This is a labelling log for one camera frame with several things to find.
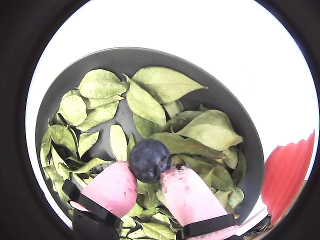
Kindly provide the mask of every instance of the dark blue berry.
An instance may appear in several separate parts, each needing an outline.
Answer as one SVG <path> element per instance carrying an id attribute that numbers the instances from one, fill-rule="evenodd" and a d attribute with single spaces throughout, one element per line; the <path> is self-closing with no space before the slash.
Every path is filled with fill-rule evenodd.
<path id="1" fill-rule="evenodd" d="M 159 181 L 161 173 L 171 166 L 171 155 L 167 147 L 154 139 L 143 139 L 132 148 L 129 167 L 141 182 L 153 184 Z"/>

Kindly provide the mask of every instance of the gray bowl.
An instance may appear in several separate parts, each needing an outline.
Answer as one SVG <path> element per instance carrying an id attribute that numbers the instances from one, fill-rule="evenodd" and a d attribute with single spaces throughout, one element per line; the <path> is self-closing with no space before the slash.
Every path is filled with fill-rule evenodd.
<path id="1" fill-rule="evenodd" d="M 139 69 L 148 66 L 171 68 L 204 86 L 208 86 L 208 89 L 199 89 L 181 98 L 185 109 L 197 110 L 199 105 L 203 104 L 207 108 L 221 110 L 230 118 L 234 130 L 243 136 L 244 141 L 241 147 L 247 160 L 247 172 L 239 185 L 244 192 L 244 200 L 236 208 L 237 213 L 240 214 L 238 223 L 242 224 L 258 200 L 263 181 L 264 156 L 255 125 L 238 99 L 214 76 L 182 58 L 165 52 L 138 47 L 111 48 L 84 56 L 62 71 L 44 95 L 37 116 L 35 143 L 41 171 L 39 155 L 41 139 L 48 128 L 48 118 L 57 111 L 61 98 L 66 92 L 77 87 L 83 76 L 93 69 L 109 70 L 123 79 L 122 73 L 131 77 Z M 109 160 L 112 156 L 108 124 L 120 124 L 127 136 L 132 132 L 136 141 L 142 139 L 135 128 L 133 115 L 126 101 L 120 101 L 117 113 L 112 120 L 89 131 L 100 131 L 100 136 L 98 144 L 94 145 L 87 153 L 88 157 Z M 67 213 L 66 207 L 60 202 L 57 194 L 53 191 L 51 193 L 61 209 Z"/>

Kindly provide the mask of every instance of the black border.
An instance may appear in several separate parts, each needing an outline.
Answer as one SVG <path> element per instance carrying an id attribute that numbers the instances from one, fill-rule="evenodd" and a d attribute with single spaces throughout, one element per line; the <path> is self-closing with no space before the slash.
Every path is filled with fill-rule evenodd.
<path id="1" fill-rule="evenodd" d="M 79 239 L 51 210 L 33 175 L 25 139 L 25 106 L 33 71 L 47 43 L 64 21 L 86 2 L 87 0 L 1 2 L 0 234 L 3 239 Z M 320 1 L 257 2 L 275 15 L 294 37 L 310 67 L 318 93 Z M 292 210 L 264 239 L 300 240 L 318 237 L 319 158 L 317 153 L 309 181 Z"/>

